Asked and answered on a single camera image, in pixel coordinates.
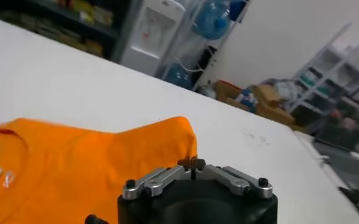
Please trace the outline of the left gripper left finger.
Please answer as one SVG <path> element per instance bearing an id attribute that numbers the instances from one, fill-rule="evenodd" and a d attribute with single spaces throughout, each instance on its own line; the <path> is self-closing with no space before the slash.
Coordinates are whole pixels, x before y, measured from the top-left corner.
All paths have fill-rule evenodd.
<path id="1" fill-rule="evenodd" d="M 128 179 L 123 187 L 124 200 L 136 200 L 143 191 L 151 197 L 159 196 L 164 189 L 177 180 L 190 180 L 195 158 L 181 159 L 174 167 L 159 167 L 145 176 L 134 180 Z"/>

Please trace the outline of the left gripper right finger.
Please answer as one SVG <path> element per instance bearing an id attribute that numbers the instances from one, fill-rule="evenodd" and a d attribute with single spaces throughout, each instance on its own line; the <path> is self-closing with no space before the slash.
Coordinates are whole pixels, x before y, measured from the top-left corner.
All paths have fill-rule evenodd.
<path id="1" fill-rule="evenodd" d="M 194 181 L 197 187 L 209 194 L 232 194 L 255 199 L 270 199 L 273 196 L 273 186 L 267 178 L 254 178 L 230 166 L 206 164 L 203 159 L 194 159 Z"/>

